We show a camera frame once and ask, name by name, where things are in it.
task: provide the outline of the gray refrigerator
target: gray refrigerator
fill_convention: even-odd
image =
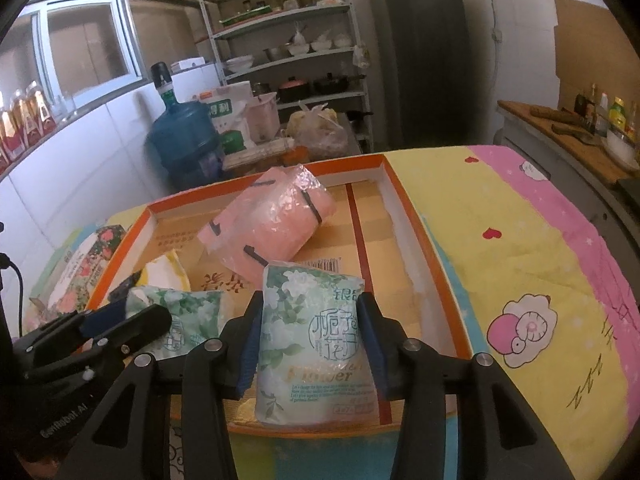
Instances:
[[[370,0],[392,149],[468,144],[474,96],[462,0]]]

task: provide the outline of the pink stripe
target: pink stripe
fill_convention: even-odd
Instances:
[[[628,383],[630,430],[640,415],[640,313],[618,263],[596,228],[551,182],[525,174],[520,155],[506,146],[473,146],[471,150],[528,200],[550,226],[558,229],[577,256],[594,297],[603,307],[603,317],[613,327],[620,365]]]

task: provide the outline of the cooking pot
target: cooking pot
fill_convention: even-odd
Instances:
[[[301,101],[311,95],[311,86],[308,81],[290,77],[286,83],[280,85],[278,95],[283,103]]]
[[[314,81],[314,88],[316,92],[322,95],[339,94],[349,88],[349,79],[344,75],[335,77],[329,72],[326,78],[316,79]]]

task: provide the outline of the cartoon character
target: cartoon character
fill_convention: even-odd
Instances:
[[[540,181],[540,180],[548,180],[548,178],[546,176],[544,176],[542,173],[540,173],[540,170],[538,168],[536,168],[533,164],[531,164],[530,162],[523,162],[520,165],[520,169],[524,172],[525,175],[527,175],[529,178],[532,178],[533,180],[536,181]]]
[[[486,340],[504,356],[509,368],[532,362],[551,343],[558,314],[550,303],[549,296],[525,294],[507,303],[489,325]]]

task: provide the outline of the wooden cutting board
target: wooden cutting board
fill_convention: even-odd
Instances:
[[[607,187],[614,187],[623,178],[633,178],[638,176],[620,168],[603,147],[587,146],[575,137],[555,134],[551,126],[553,121],[533,117],[530,113],[530,105],[517,103],[514,101],[498,101],[498,106],[509,113],[521,118],[526,123],[535,127],[547,137],[553,139],[559,146],[562,146],[571,155],[578,159],[591,173]]]

